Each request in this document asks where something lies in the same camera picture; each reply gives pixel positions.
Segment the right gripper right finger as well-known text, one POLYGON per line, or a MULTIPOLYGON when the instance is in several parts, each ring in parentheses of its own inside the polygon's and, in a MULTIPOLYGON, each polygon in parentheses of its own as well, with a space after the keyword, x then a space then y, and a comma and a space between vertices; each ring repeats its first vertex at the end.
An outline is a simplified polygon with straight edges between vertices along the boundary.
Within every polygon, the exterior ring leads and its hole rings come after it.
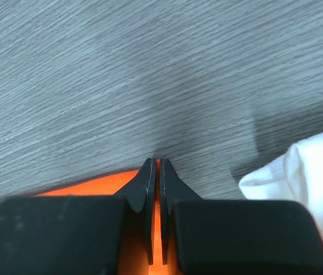
POLYGON ((323 242, 303 205, 203 199, 159 161, 163 264, 169 274, 323 274, 323 242))

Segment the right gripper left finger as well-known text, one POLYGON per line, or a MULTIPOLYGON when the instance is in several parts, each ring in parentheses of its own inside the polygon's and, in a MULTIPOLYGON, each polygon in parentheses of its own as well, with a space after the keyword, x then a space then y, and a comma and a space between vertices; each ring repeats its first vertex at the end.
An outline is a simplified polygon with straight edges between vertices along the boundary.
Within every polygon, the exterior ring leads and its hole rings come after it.
POLYGON ((147 274, 156 160, 113 195, 0 201, 0 274, 147 274))

